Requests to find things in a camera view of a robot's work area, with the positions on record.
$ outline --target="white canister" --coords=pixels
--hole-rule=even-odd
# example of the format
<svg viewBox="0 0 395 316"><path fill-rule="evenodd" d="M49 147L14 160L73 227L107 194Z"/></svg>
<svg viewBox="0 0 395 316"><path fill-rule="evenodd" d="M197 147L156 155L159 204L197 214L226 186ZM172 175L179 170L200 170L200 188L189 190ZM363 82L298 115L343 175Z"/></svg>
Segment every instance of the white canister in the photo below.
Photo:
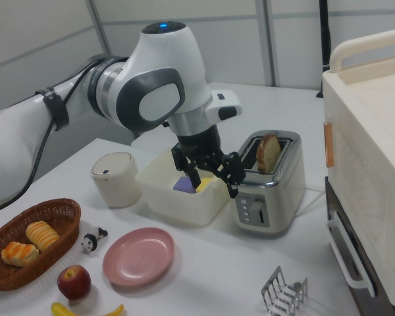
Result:
<svg viewBox="0 0 395 316"><path fill-rule="evenodd" d="M109 207L128 207L135 204L142 194L135 181L137 173L133 155L120 152L98 159L92 167L91 176Z"/></svg>

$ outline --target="toast rack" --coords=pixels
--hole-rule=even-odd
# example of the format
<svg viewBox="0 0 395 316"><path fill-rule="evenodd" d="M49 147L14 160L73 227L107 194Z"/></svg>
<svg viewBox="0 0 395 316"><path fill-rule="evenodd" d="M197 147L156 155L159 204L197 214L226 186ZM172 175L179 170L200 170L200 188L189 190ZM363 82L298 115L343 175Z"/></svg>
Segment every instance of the toast rack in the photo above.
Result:
<svg viewBox="0 0 395 316"><path fill-rule="evenodd" d="M293 285L285 283L282 269L278 266L275 272L262 288L262 297L268 313L274 316L296 316L296 309L300 309L304 296L307 296L307 278L303 283L296 282Z"/></svg>

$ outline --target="pink plate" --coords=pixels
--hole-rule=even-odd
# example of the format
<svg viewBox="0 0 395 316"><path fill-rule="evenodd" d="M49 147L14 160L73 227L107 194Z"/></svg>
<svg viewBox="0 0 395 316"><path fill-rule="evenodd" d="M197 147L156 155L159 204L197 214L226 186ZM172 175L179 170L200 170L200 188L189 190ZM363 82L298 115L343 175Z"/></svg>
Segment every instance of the pink plate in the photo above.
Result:
<svg viewBox="0 0 395 316"><path fill-rule="evenodd" d="M141 286L160 277L174 257L174 240L165 230L141 228L120 237L103 260L105 276L121 286Z"/></svg>

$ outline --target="white wall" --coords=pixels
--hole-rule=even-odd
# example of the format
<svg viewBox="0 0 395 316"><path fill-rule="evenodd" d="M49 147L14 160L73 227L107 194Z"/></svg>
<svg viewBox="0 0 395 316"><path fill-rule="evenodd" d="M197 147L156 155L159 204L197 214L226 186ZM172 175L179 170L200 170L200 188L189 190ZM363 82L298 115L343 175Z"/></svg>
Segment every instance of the white wall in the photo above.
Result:
<svg viewBox="0 0 395 316"><path fill-rule="evenodd" d="M263 53L259 0L94 1L111 52L129 56L140 31L159 21L187 24L205 63L208 82L272 85L269 55Z"/></svg>
<svg viewBox="0 0 395 316"><path fill-rule="evenodd" d="M322 53L319 1L267 0L277 86L317 90ZM328 1L332 49L343 41L395 29L395 1Z"/></svg>
<svg viewBox="0 0 395 316"><path fill-rule="evenodd" d="M59 83L103 52L87 4L0 0L0 109ZM124 144L133 140L130 131L104 118L83 117L49 137L36 178L96 137Z"/></svg>

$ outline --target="canister lid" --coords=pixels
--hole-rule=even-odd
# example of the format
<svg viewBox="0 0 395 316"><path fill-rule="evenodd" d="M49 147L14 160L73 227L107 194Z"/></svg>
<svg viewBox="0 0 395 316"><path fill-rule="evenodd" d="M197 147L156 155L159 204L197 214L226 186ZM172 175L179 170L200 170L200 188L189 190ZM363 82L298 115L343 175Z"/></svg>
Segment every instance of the canister lid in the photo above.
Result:
<svg viewBox="0 0 395 316"><path fill-rule="evenodd" d="M109 153L97 160L92 167L92 176L96 179L116 178L132 166L129 153Z"/></svg>

